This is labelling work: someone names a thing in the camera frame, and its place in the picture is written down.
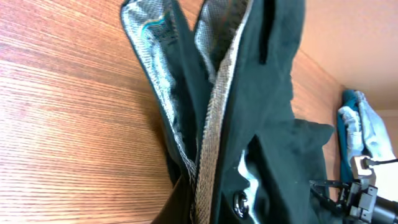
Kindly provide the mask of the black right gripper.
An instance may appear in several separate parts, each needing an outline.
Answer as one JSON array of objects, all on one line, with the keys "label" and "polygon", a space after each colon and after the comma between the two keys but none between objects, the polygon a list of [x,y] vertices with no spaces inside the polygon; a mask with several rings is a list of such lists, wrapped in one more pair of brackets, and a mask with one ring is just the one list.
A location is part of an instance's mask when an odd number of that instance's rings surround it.
[{"label": "black right gripper", "polygon": [[[331,213],[342,215],[344,222],[377,222],[377,187],[337,180],[310,180],[309,184],[320,204]],[[340,190],[337,201],[329,197],[329,188]]]}]

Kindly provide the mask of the black shorts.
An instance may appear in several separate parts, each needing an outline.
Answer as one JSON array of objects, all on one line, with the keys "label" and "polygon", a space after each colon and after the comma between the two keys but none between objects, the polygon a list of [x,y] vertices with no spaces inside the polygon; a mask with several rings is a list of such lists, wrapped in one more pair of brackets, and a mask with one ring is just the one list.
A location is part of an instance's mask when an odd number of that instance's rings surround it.
[{"label": "black shorts", "polygon": [[174,185],[156,223],[341,223],[311,191],[333,128],[295,117],[304,1],[126,1],[121,22],[160,108]]}]

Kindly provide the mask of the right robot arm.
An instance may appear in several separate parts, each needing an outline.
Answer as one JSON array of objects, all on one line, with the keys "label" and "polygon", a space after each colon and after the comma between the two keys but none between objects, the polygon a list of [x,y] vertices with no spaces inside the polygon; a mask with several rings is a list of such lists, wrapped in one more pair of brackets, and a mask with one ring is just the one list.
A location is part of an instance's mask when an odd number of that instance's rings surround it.
[{"label": "right robot arm", "polygon": [[[321,188],[339,189],[337,201],[321,193]],[[350,223],[397,224],[397,202],[377,195],[378,188],[360,182],[311,180],[312,194],[332,214]]]}]

